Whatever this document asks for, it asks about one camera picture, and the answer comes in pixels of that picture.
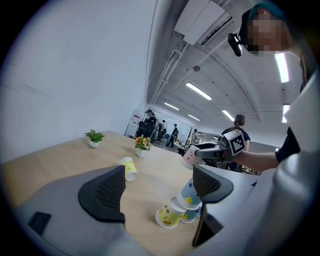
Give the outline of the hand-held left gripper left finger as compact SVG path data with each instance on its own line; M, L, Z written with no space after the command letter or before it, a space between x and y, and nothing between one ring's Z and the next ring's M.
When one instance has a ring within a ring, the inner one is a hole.
M124 166L95 169L49 182L14 215L47 256L138 256L120 210L125 188Z

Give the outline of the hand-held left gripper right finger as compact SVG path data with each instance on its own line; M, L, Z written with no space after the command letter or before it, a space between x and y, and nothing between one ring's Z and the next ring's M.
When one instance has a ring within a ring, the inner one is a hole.
M193 186L202 202L200 220L192 246L200 246L222 230L245 203L258 175L233 172L208 165L193 167Z

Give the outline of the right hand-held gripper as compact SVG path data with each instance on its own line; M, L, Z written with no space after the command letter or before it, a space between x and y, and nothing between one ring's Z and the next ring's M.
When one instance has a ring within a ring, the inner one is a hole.
M221 163L231 163L233 158L245 149L245 140L241 130L233 129L221 135L217 142L206 141L194 145L198 149L194 155L201 159L220 159Z

